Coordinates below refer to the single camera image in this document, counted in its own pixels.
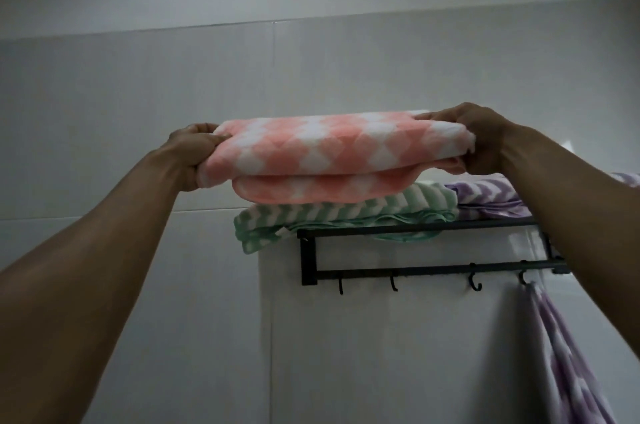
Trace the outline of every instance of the hook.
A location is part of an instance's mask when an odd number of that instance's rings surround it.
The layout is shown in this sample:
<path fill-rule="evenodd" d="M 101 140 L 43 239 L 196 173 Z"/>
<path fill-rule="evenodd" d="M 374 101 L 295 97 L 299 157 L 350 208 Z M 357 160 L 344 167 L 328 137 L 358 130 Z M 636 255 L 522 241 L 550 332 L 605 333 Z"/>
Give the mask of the hook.
<path fill-rule="evenodd" d="M 469 267 L 473 270 L 475 264 L 471 263 L 469 264 Z M 473 291 L 482 291 L 482 283 L 478 283 L 478 285 L 476 286 L 476 283 L 474 283 L 474 276 L 476 275 L 475 272 L 472 272 L 471 274 L 469 274 L 469 286 L 471 286 L 471 289 Z"/>
<path fill-rule="evenodd" d="M 391 279 L 391 287 L 393 288 L 394 291 L 398 291 L 398 288 L 396 288 L 396 283 L 394 283 L 394 276 L 395 276 L 395 271 L 391 273 L 391 277 L 389 277 L 389 279 Z"/>
<path fill-rule="evenodd" d="M 524 273 L 525 272 L 527 272 L 527 270 L 523 269 L 518 273 L 518 281 L 520 282 L 520 284 L 524 284 L 526 286 L 527 282 L 524 280 Z"/>

